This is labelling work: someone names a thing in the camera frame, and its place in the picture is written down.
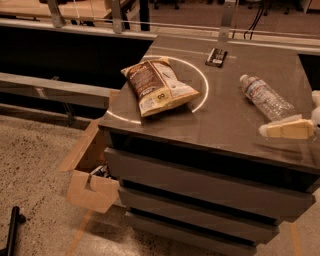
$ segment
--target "cable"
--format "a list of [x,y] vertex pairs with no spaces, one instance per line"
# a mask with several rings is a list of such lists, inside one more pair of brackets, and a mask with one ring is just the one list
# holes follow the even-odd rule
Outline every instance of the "cable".
[[261,18],[261,16],[262,16],[263,12],[264,12],[264,4],[262,3],[262,4],[260,5],[258,11],[257,11],[256,17],[255,17],[252,25],[250,26],[250,28],[248,28],[248,30],[247,30],[246,32],[244,32],[244,34],[243,34],[243,38],[244,38],[244,39],[247,39],[247,38],[246,38],[246,34],[247,34],[250,30],[251,30],[250,40],[252,39],[253,31],[255,30],[257,24],[259,23],[259,20],[260,20],[260,18]]

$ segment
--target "gray cabinet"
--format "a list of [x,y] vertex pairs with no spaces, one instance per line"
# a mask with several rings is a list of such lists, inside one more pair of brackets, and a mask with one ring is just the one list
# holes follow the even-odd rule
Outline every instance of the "gray cabinet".
[[141,118],[125,84],[99,127],[130,225],[227,255],[254,255],[282,221],[295,221],[315,202],[320,143],[257,134],[265,118],[237,87],[239,77],[254,70],[290,85],[279,91],[304,115],[312,110],[311,88],[296,51],[220,44],[230,58],[218,69],[204,64],[213,44],[159,36],[147,55],[170,55],[177,76],[202,98]]

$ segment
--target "speckled floor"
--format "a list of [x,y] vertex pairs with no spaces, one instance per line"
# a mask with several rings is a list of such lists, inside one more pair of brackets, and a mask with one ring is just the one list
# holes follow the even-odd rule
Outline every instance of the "speckled floor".
[[[66,202],[71,173],[56,169],[88,120],[66,124],[64,115],[0,104],[0,248],[6,245],[11,209],[17,205],[27,221],[18,227],[16,256],[216,255],[133,230],[122,207],[100,214]],[[320,192],[315,196],[319,201]],[[316,202],[295,223],[282,223],[280,233],[259,245],[256,255],[319,255],[319,213]]]

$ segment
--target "stacked drawer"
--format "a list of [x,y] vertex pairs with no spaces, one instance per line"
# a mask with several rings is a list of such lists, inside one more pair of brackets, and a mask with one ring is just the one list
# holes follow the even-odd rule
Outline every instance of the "stacked drawer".
[[254,255],[259,243],[278,233],[281,221],[296,219],[314,203],[303,191],[125,148],[106,148],[105,155],[133,227],[227,255]]

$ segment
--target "wooden surface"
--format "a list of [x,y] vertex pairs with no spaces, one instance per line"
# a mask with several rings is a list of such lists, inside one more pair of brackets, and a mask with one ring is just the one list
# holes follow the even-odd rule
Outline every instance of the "wooden surface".
[[320,10],[320,0],[312,0],[309,6],[310,10]]
[[[68,2],[59,5],[61,14],[65,18],[104,18],[111,14],[111,4],[105,4],[105,0],[86,0]],[[28,17],[50,17],[47,4],[42,4],[39,0],[9,0],[0,2],[0,14],[28,16]]]

